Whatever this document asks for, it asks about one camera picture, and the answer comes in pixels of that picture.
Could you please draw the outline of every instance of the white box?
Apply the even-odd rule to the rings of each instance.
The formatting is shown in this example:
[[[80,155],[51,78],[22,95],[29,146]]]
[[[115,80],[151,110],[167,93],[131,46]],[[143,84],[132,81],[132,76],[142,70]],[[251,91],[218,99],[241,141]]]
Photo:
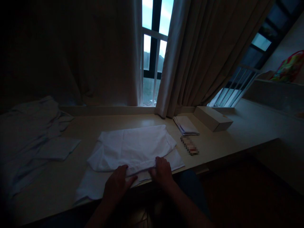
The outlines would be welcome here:
[[[233,123],[228,117],[207,106],[197,106],[193,115],[212,132],[227,130]]]

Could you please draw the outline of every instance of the white cloth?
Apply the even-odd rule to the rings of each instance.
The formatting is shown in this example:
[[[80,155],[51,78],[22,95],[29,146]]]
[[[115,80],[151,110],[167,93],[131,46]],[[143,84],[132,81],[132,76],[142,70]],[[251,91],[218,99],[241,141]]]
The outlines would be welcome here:
[[[165,158],[168,162],[170,162],[172,171],[185,166],[177,149],[171,151],[165,156]],[[77,202],[85,197],[88,197],[92,200],[101,199],[104,194],[105,183],[111,176],[111,174],[112,172],[96,172],[90,166],[88,166],[81,180],[81,183],[78,189],[76,190],[75,201]],[[139,172],[137,176],[138,179],[133,183],[132,187],[140,184],[142,181],[151,179],[151,176],[147,170]]]
[[[29,185],[49,160],[64,160],[72,152],[79,140],[58,136],[73,119],[50,96],[0,115],[0,163],[7,197]]]
[[[165,125],[102,132],[87,160],[89,166],[76,191],[76,201],[89,197],[101,199],[105,183],[118,166],[127,164],[127,178],[136,174],[133,186],[150,179],[148,169],[155,167],[155,157],[165,157],[171,169],[183,167],[176,141]]]
[[[155,157],[173,150],[176,141],[165,125],[102,132],[92,156],[87,160],[93,170],[109,172],[127,164],[127,176],[155,165]]]
[[[67,137],[52,138],[40,148],[35,158],[64,161],[80,141],[80,139]]]
[[[173,117],[173,120],[182,135],[200,135],[199,131],[196,129],[196,127],[193,125],[193,123],[191,122],[191,120],[189,120],[187,116],[176,116]]]

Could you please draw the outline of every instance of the stack of paper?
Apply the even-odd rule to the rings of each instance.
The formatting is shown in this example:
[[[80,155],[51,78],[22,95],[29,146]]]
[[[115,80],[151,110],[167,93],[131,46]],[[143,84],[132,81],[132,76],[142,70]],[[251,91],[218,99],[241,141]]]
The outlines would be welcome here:
[[[173,117],[175,124],[177,125],[178,129],[184,136],[190,135],[200,135],[199,131],[193,125],[193,123],[189,120],[187,116],[177,116]]]

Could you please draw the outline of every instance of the curtain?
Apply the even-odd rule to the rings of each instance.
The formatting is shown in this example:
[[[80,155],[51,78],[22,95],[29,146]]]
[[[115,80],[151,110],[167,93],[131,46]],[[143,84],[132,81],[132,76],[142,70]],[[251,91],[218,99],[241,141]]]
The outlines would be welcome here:
[[[15,16],[2,96],[140,104],[141,1],[28,1]]]
[[[174,1],[155,113],[207,105],[231,78],[273,0]]]

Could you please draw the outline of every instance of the blue jeans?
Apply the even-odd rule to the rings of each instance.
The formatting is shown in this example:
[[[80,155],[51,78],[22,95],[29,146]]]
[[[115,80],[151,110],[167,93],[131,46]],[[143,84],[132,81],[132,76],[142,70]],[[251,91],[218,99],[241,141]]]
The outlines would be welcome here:
[[[180,173],[175,181],[181,190],[211,220],[210,211],[204,195],[204,189],[195,172],[188,169]]]

